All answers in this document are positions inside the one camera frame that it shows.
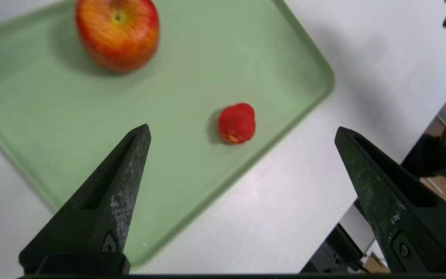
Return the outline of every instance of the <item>white table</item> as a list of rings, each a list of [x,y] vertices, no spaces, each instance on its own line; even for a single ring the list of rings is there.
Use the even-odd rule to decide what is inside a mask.
[[[0,0],[0,21],[56,0]],[[400,162],[446,100],[442,0],[287,0],[336,88],[135,272],[298,272],[356,198],[333,143],[354,129]],[[0,153],[0,278],[52,212]]]

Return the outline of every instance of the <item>green tray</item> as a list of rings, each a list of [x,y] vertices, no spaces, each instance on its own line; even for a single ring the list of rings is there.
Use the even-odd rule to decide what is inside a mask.
[[[160,48],[126,76],[81,47],[74,2],[0,25],[0,147],[55,209],[134,127],[152,142],[125,253],[141,265],[326,97],[333,72],[281,0],[157,0]],[[216,117],[248,102],[256,134]]]

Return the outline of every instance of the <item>apple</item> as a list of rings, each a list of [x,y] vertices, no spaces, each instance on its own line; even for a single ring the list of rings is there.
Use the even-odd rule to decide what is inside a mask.
[[[78,0],[75,12],[82,44],[100,66],[130,72],[156,53],[159,17],[151,0]]]

